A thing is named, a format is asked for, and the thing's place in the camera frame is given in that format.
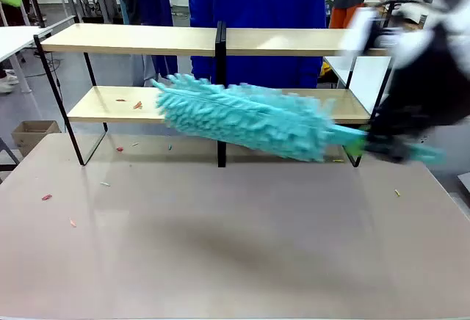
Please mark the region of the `person in blue sweater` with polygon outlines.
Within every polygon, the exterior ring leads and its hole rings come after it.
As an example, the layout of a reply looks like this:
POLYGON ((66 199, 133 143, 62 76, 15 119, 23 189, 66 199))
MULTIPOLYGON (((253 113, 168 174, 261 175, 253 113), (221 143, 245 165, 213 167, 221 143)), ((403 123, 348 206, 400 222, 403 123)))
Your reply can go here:
MULTIPOLYGON (((189 0, 192 27, 323 29, 325 0, 189 0)), ((320 57, 229 57, 229 84, 311 89, 322 69, 320 57)))

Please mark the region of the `white table behind shelf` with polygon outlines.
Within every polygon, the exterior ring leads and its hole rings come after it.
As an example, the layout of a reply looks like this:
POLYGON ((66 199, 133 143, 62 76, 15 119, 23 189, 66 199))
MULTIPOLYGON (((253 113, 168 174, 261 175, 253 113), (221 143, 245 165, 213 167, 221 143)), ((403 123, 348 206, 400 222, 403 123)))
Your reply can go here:
POLYGON ((358 57, 355 64, 344 57, 330 56, 324 60, 338 77, 341 87, 346 87, 347 80, 351 77, 349 89, 357 98, 376 99, 391 58, 358 57))

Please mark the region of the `white side table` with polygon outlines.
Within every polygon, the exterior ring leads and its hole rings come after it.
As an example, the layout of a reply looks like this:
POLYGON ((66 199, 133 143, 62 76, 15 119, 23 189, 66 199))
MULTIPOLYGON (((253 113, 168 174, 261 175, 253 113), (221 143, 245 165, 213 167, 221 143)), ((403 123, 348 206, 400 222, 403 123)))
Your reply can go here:
POLYGON ((44 37, 52 29, 53 26, 46 28, 40 28, 39 26, 0 26, 0 62, 6 59, 10 61, 23 93, 30 93, 32 90, 29 88, 16 54, 28 47, 36 48, 34 37, 44 37))

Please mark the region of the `teal microfibre duster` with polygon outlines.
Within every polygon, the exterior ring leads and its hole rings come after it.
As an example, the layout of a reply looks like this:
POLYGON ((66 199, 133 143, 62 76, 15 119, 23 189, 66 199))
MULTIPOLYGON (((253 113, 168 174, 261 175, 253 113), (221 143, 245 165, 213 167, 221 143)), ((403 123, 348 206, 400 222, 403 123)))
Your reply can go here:
POLYGON ((238 84, 224 87, 188 74, 155 81, 156 108, 170 127, 298 161, 322 161, 333 145, 335 101, 321 101, 279 89, 238 84))

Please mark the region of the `wooden shelf with black frame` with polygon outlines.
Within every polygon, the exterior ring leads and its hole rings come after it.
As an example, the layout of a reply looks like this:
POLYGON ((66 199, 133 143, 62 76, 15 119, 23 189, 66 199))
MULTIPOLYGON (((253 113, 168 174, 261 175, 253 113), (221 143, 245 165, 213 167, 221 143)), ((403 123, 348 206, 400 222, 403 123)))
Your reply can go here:
MULTIPOLYGON (((43 64, 48 52, 81 52, 89 74, 93 73, 89 55, 136 54, 212 57, 216 61, 216 82, 226 84, 228 56, 319 57, 335 56, 340 51, 343 29, 240 29, 220 22, 217 28, 171 26, 132 26, 75 23, 44 37, 35 36, 35 45, 43 64)), ((109 87, 93 84, 86 95, 66 111, 59 94, 59 84, 46 72, 70 140, 80 165, 92 154, 82 155, 71 124, 162 123, 163 117, 149 100, 155 88, 109 87), (142 109, 133 109, 141 101, 142 109)))

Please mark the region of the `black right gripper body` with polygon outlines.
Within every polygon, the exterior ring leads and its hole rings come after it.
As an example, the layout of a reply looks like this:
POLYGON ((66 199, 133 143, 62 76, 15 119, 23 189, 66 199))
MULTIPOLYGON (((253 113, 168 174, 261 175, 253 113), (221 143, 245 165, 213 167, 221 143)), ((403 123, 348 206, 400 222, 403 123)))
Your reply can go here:
POLYGON ((406 32, 391 50, 388 95, 371 123, 379 138, 419 137, 470 115, 470 35, 443 24, 406 32))

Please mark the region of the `brown cardboard box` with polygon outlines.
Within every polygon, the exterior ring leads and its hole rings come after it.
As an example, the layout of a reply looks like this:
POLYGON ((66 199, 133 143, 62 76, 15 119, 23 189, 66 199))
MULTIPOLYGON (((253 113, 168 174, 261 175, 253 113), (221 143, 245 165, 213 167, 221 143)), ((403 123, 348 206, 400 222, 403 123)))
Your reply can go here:
POLYGON ((61 132, 55 120, 32 120, 21 122, 11 136, 21 155, 26 157, 45 136, 61 132))

